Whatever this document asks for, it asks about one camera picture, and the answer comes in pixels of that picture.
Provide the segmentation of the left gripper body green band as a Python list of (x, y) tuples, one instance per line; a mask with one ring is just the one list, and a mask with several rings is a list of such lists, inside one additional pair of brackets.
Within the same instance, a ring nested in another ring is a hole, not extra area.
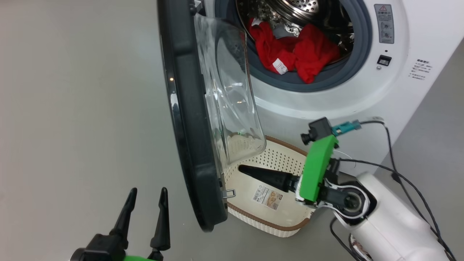
[(70, 261), (163, 261), (162, 251), (165, 251), (165, 241), (151, 244), (152, 252), (148, 257), (128, 256), (127, 236), (117, 234), (96, 234), (85, 248), (78, 248), (72, 254)]

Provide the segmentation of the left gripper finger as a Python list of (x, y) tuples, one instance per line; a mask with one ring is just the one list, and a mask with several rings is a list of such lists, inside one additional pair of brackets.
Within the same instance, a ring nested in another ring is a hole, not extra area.
[(123, 208), (118, 216), (114, 228), (111, 229), (111, 236), (118, 236), (121, 241), (123, 249), (127, 249), (129, 246), (128, 233), (129, 225), (131, 219), (131, 213), (134, 210), (135, 203), (137, 198), (137, 188), (132, 188), (129, 192), (129, 195), (123, 205)]
[(166, 187), (161, 189), (159, 214), (156, 230), (150, 241), (150, 247), (156, 251), (166, 251), (171, 247), (169, 220), (169, 193)]

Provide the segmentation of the grey warning label sticker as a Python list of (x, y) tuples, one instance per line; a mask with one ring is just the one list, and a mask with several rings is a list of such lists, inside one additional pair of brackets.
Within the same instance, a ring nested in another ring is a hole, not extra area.
[(393, 10), (390, 4), (373, 5), (378, 25), (378, 41), (383, 44), (394, 44)]

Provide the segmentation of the white front-load washing machine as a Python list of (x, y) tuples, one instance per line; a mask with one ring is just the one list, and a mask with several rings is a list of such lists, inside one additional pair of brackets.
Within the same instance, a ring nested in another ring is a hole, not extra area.
[[(365, 0), (372, 23), (372, 46), (359, 72), (345, 84), (311, 94), (254, 89), (265, 135), (302, 150), (300, 134), (308, 123), (327, 117), (334, 124), (379, 117), (399, 137), (428, 94), (459, 43), (464, 39), (464, 0)], [(394, 43), (379, 43), (375, 4), (393, 10)], [(378, 57), (392, 57), (389, 66)], [(433, 69), (424, 80), (411, 79), (414, 61), (429, 61)]]

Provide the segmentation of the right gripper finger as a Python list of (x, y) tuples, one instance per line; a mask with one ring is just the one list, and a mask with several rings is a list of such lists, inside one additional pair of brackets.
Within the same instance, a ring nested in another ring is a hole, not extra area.
[(300, 180), (300, 176), (292, 173), (249, 165), (239, 165), (238, 171), (283, 192), (295, 192)]

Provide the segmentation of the grey rubber door gasket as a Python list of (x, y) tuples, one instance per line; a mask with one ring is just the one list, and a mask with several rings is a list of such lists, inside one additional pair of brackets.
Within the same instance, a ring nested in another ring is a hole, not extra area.
[(241, 24), (236, 11), (235, 0), (207, 0), (207, 14), (224, 18), (245, 30), (248, 36), (246, 49), (250, 62), (252, 84), (260, 92), (290, 91), (297, 94), (311, 94), (341, 86), (353, 78), (364, 65), (372, 46), (372, 23), (365, 0), (340, 0), (348, 12), (353, 25), (353, 50), (348, 58), (327, 64), (311, 84), (305, 84), (296, 71), (278, 75), (265, 69), (260, 62), (253, 38), (250, 38)]

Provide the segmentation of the dark grey glass washer door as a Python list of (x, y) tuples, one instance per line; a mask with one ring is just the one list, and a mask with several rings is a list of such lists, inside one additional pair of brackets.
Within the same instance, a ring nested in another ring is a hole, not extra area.
[(157, 0), (161, 54), (179, 159), (195, 217), (228, 216), (224, 171), (262, 153), (245, 31), (204, 15), (204, 0)]

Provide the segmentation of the cream perforated laundry basket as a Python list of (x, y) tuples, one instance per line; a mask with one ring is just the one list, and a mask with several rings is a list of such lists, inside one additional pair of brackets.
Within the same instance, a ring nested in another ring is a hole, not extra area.
[[(238, 171), (239, 165), (262, 167), (293, 175), (303, 172), (307, 153), (291, 144), (266, 137), (266, 149), (253, 157), (231, 165), (224, 171), (225, 187), (235, 189), (236, 196), (229, 198), (228, 212), (243, 222), (278, 237), (290, 237), (309, 223), (313, 209), (299, 204), (293, 192), (283, 192)], [(283, 194), (277, 209), (272, 210), (252, 200), (258, 185)]]

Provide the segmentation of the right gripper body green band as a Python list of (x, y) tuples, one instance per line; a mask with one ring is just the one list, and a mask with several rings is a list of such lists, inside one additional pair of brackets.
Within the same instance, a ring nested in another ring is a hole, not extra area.
[(334, 135), (313, 142), (295, 189), (295, 201), (313, 209), (340, 210), (342, 199), (336, 188), (340, 160), (332, 157), (338, 142)]

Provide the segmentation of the printed instruction text label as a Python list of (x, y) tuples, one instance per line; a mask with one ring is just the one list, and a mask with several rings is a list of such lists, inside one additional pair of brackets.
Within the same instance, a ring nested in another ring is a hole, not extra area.
[(430, 75), (432, 69), (433, 67), (429, 61), (417, 59), (408, 71), (408, 77), (424, 81)]

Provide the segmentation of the paper sticker in basket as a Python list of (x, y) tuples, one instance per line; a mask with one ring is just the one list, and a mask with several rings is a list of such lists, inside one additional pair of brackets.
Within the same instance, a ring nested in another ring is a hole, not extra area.
[(252, 197), (254, 202), (264, 205), (275, 211), (277, 211), (282, 199), (282, 193), (268, 188), (265, 185), (258, 185)]

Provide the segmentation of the plain red garment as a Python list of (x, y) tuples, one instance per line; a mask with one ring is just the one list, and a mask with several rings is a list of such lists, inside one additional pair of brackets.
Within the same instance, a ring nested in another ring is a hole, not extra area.
[(305, 84), (313, 83), (327, 64), (341, 56), (338, 45), (315, 25), (305, 25), (297, 39), (294, 48), (295, 69)]

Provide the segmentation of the stainless steel washer drum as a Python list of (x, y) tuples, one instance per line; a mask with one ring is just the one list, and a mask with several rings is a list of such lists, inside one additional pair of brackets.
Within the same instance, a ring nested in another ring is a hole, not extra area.
[(335, 64), (348, 58), (354, 46), (351, 18), (340, 0), (235, 0), (237, 16), (247, 34), (254, 18), (267, 22), (273, 35), (296, 39), (307, 24), (315, 25), (340, 50)]

